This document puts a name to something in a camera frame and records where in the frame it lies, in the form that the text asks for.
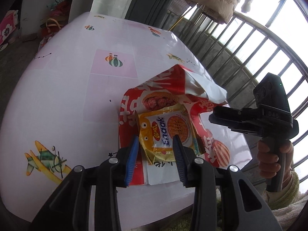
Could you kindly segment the person right hand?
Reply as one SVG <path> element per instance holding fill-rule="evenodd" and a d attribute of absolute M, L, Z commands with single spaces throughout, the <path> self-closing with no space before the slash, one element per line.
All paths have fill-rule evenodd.
<path fill-rule="evenodd" d="M 263 141 L 258 141 L 257 159 L 259 161 L 259 170 L 262 178 L 271 179 L 278 171 L 281 170 L 281 165 L 278 164 L 278 156 L 270 153 L 270 148 Z M 284 189 L 291 181 L 291 165 L 293 163 L 293 144 L 291 141 L 285 141 L 280 147 L 280 152 L 285 154 L 285 173 L 282 182 L 282 189 Z"/>

